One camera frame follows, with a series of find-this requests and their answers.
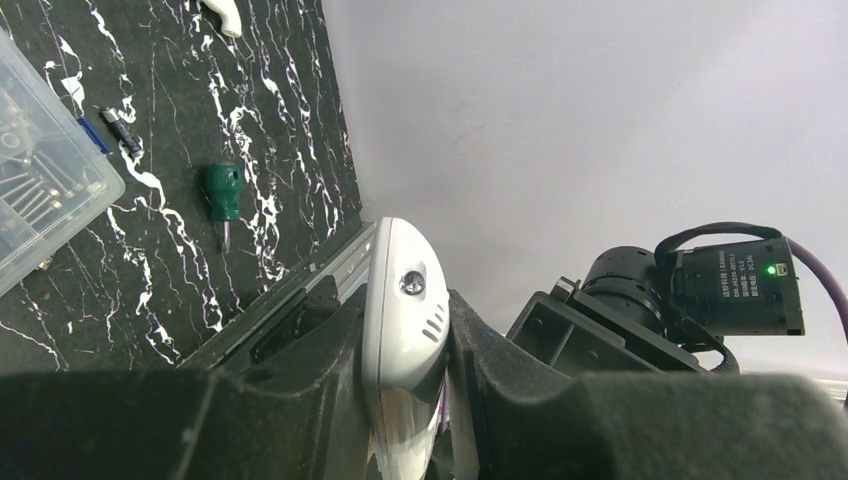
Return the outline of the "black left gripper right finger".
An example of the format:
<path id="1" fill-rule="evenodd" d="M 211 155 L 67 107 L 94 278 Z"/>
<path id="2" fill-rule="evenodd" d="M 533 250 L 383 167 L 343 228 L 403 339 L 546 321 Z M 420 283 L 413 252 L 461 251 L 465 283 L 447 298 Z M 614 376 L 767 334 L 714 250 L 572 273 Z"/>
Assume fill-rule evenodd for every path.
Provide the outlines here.
<path id="1" fill-rule="evenodd" d="M 567 377 L 449 297 L 457 479 L 843 479 L 847 415 L 787 375 Z"/>

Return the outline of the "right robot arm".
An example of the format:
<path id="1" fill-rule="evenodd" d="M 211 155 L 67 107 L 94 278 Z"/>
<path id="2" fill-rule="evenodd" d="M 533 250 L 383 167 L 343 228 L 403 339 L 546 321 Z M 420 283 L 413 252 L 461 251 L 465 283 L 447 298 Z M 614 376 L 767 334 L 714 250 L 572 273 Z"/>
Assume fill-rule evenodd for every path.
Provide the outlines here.
<path id="1" fill-rule="evenodd" d="M 653 250 L 601 253 L 581 280 L 561 278 L 528 301 L 509 340 L 566 375 L 589 371 L 700 372 L 739 364 L 729 336 L 801 336 L 805 324 L 789 240 L 777 229 L 719 222 Z"/>

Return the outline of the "white remote control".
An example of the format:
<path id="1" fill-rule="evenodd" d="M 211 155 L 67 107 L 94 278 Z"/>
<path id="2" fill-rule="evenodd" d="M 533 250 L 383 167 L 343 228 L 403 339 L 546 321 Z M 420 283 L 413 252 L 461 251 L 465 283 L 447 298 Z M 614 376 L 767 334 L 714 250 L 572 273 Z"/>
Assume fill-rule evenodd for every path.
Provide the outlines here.
<path id="1" fill-rule="evenodd" d="M 422 479 L 439 430 L 450 331 L 440 261 L 408 221 L 376 224 L 361 380 L 384 479 Z"/>

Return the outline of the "small black battery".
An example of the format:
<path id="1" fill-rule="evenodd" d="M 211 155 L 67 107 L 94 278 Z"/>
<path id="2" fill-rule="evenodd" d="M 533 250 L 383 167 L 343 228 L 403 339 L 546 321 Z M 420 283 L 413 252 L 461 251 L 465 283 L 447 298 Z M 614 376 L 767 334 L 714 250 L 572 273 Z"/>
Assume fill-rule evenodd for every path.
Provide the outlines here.
<path id="1" fill-rule="evenodd" d="M 120 150 L 132 158 L 140 158 L 144 154 L 141 139 L 130 125 L 120 116 L 115 108 L 108 107 L 100 110 L 100 115 L 109 131 L 118 141 Z"/>

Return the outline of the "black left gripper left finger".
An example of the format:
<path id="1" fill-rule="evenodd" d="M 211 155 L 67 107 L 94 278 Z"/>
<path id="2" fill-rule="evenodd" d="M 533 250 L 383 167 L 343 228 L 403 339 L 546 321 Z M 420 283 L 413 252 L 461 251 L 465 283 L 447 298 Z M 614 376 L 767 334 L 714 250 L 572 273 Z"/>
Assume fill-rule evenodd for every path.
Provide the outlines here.
<path id="1" fill-rule="evenodd" d="M 27 373 L 1 381 L 5 479 L 362 479 L 365 293 L 240 375 Z"/>

